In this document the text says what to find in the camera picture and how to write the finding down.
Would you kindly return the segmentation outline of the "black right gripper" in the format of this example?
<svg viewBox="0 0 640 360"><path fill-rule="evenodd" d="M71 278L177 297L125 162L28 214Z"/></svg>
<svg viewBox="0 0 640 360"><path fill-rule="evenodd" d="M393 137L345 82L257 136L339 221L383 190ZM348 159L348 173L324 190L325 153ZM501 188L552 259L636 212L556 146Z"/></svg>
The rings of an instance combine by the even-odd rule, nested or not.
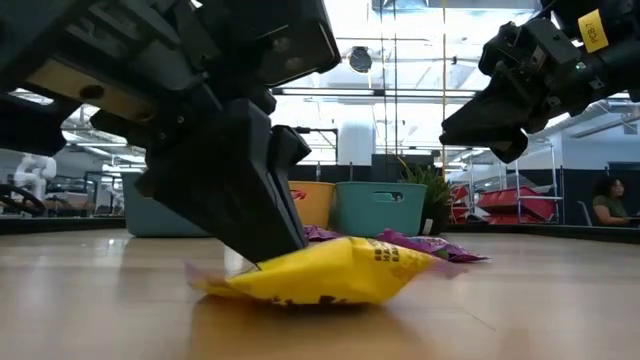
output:
<svg viewBox="0 0 640 360"><path fill-rule="evenodd" d="M594 70L576 47L532 47L499 62L491 81L441 124L444 145L492 146L503 163L517 160L528 146L522 132L539 132L549 119L577 114L596 91Z"/></svg>

